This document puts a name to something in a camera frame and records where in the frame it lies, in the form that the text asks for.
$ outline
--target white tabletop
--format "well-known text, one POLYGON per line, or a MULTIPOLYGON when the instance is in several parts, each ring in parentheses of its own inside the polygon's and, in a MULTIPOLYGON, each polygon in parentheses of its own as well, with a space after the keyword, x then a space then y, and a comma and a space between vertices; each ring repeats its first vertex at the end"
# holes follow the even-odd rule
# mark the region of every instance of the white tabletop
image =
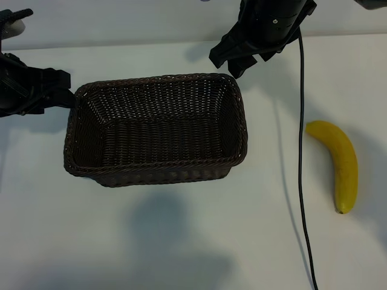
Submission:
MULTIPOLYGON (((320 290, 387 287, 387 35, 308 37, 305 121, 352 139, 355 209, 337 214, 326 148, 304 138, 304 199, 320 290)), ((13 51, 97 80, 209 73, 215 42, 13 51)), ((219 72, 227 72, 224 65, 219 72)), ((299 48, 238 79, 245 161, 217 181, 104 188, 63 169, 68 110, 0 120, 0 288, 311 289, 297 186, 299 48)))

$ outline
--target robotic arm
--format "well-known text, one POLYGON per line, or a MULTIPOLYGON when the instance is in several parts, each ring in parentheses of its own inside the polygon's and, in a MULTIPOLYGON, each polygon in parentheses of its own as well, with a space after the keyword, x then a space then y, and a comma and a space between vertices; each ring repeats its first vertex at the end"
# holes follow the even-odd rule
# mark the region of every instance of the robotic arm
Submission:
MULTIPOLYGON (((356 0, 368 10, 387 7, 387 0, 356 0)), ((210 60, 220 68, 228 61, 234 78, 257 63, 280 53, 299 36, 299 26, 316 8, 313 0, 242 0, 237 23, 210 52, 210 60)))

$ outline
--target white wall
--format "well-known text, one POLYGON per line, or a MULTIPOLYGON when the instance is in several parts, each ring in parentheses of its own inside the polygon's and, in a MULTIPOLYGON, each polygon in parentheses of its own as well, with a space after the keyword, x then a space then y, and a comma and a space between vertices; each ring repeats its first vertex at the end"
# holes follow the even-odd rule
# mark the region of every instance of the white wall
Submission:
MULTIPOLYGON (((32 8, 27 30, 5 49, 217 40, 236 22, 240 0, 1 0, 0 9, 32 8)), ((305 34, 387 33, 387 8, 318 0, 305 34)))

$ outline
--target wicker basket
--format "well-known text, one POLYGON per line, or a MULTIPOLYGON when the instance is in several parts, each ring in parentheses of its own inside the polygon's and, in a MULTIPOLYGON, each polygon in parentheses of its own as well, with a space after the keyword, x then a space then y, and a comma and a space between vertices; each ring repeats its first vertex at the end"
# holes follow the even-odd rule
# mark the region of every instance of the wicker basket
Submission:
POLYGON ((246 153, 235 80, 189 74, 79 88, 64 160, 72 175, 120 187, 223 178, 246 153))

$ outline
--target black cable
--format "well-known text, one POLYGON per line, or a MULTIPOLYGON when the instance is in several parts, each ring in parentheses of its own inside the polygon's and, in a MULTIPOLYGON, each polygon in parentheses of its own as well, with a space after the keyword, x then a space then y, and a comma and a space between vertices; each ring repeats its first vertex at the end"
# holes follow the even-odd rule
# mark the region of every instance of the black cable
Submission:
POLYGON ((307 230, 307 221, 305 219, 305 209, 304 209, 304 198, 302 195, 302 131, 304 129, 304 77, 305 77, 305 69, 304 69, 304 46, 302 44, 302 36, 300 32, 300 36, 298 38, 300 45, 300 57, 301 57, 301 112, 300 112, 300 131, 298 138, 298 191, 300 196, 300 207, 301 207, 301 218, 302 218, 302 228, 304 228, 305 241, 307 243, 308 248, 308 256, 309 256, 309 264, 310 264, 310 274, 312 277, 312 282, 314 286, 314 290, 318 290, 316 277, 314 276, 314 266, 313 266, 313 258, 312 258, 312 250, 310 248, 308 230, 307 230))

